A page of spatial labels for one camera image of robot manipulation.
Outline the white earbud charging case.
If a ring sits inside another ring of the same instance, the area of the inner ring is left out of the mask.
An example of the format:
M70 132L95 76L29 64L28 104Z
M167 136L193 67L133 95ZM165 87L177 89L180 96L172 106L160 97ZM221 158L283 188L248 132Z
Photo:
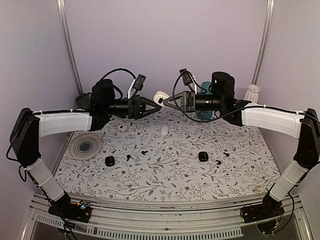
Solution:
M170 96L167 93L159 90L154 94L153 102L156 103L157 105L161 106L161 107L165 107L164 100L166 100L169 97Z

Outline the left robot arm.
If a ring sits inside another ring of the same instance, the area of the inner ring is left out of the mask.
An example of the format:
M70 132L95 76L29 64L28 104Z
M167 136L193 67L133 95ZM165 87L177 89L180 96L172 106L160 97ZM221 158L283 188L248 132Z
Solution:
M9 149L63 217L74 213L74 205L41 159L39 139L67 132L99 131L112 115L138 120L161 110L161 106L142 96L116 98L118 90L111 79L102 79L91 89L89 109L35 112L26 107L18 115L9 138Z

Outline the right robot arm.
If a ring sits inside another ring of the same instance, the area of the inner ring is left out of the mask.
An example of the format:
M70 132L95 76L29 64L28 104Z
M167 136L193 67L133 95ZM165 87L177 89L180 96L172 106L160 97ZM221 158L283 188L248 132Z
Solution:
M280 202L319 164L320 121L314 109L293 111L261 105L249 100L235 99L235 78L222 71L213 72L209 93L197 93L194 88L163 98L163 106L179 111L191 121L189 114L217 111L219 119L239 127L257 127L276 132L298 141L293 160L280 178L266 193L259 206L262 218L269 218L278 210Z

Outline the white oval earbud case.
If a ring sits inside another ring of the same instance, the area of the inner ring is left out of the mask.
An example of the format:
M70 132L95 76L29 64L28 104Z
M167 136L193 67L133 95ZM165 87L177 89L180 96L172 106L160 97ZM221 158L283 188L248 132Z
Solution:
M160 135L161 136L167 136L169 133L169 128L167 125L163 125L160 129Z

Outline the black earbud case right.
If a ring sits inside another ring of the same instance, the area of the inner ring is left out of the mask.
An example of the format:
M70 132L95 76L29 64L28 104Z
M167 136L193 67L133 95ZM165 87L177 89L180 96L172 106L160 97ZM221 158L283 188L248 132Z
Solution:
M198 153L198 159L200 162L207 162L209 159L208 153L205 151L201 151Z

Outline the black earbud case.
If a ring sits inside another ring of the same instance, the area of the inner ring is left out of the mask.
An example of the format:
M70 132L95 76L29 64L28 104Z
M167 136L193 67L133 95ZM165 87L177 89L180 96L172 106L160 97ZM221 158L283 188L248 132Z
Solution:
M115 165L115 158L113 156L107 156L104 162L107 167L112 167Z
M200 162L207 162L209 159L208 153L205 151L201 151L198 153L198 159Z

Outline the teal plastic cup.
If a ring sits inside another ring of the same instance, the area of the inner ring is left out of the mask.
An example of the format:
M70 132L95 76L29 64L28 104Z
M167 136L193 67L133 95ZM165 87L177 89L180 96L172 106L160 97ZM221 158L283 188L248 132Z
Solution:
M198 94L209 95L211 92L211 82L204 81L201 83L200 87L197 89ZM208 105L210 98L204 95L201 95L200 98L200 110L196 111L196 117L200 120L211 120L213 118L213 111L209 109Z

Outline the floral patterned table mat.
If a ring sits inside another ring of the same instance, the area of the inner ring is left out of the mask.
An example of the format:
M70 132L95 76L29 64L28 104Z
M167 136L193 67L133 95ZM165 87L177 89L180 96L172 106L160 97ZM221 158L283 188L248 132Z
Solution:
M265 193L280 177L260 130L222 119L197 123L163 108L140 120L113 117L100 136L92 159L64 154L55 178L65 191L131 201L217 200ZM208 161L200 162L199 152ZM107 156L114 166L105 165Z

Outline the dark green ceramic mug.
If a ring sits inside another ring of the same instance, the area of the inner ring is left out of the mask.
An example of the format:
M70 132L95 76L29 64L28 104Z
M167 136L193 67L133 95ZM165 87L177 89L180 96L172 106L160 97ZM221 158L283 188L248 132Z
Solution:
M76 99L75 103L79 109L87 110L91 106L91 96L92 94L89 93L83 93L80 94Z

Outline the white ribbed plate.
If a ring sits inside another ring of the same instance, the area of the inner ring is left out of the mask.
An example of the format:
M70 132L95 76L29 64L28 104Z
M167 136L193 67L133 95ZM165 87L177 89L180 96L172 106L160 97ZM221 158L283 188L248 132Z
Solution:
M70 159L87 161L94 158L102 148L101 136L93 132L77 135L68 146L67 155Z

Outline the white ribbed vase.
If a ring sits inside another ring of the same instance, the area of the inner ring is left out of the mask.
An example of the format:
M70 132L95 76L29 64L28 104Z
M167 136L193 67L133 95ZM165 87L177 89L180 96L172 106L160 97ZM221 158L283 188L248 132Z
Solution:
M257 103L261 88L255 84L249 84L248 90L245 92L243 99L252 103Z

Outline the aluminium front rail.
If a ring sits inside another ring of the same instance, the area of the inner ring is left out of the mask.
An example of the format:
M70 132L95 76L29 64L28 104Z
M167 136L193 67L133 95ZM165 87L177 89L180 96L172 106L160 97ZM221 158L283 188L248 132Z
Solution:
M89 222L73 221L67 234L63 221L48 212L48 202L35 194L27 211L24 240L313 240L298 195L286 197L276 233L263 232L271 219L245 222L243 207L259 204L263 195L196 201L134 201L71 194L73 202L87 200Z

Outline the aluminium frame post left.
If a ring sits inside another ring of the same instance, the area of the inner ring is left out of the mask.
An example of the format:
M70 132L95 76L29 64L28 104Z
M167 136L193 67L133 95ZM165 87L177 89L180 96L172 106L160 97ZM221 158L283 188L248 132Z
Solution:
M83 86L80 80L80 75L73 51L73 46L72 46L72 40L71 40L71 35L70 35L70 30L69 30L69 25L68 25L68 18L67 18L67 11L66 11L66 5L64 0L57 0L57 10L58 10L58 15L59 15L59 20L60 20L60 26L62 30L62 35L64 38L64 43L66 47L66 52L71 68L71 72L73 75L73 79L75 82L75 86L77 89L77 92L79 95L83 94Z

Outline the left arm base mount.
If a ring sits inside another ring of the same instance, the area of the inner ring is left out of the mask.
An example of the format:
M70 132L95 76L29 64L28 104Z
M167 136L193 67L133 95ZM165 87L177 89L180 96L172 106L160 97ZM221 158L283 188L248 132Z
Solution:
M82 204L71 203L70 201L53 201L50 204L48 213L58 216L61 219L73 220L82 223L88 223L93 209L90 206Z

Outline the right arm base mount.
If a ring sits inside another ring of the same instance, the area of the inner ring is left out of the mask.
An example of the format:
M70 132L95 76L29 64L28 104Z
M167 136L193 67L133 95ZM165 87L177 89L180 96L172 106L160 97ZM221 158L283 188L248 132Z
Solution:
M270 218L280 217L285 213L282 205L278 205L275 208L269 208L260 204L246 204L240 209L240 216L245 223L252 223L262 221Z

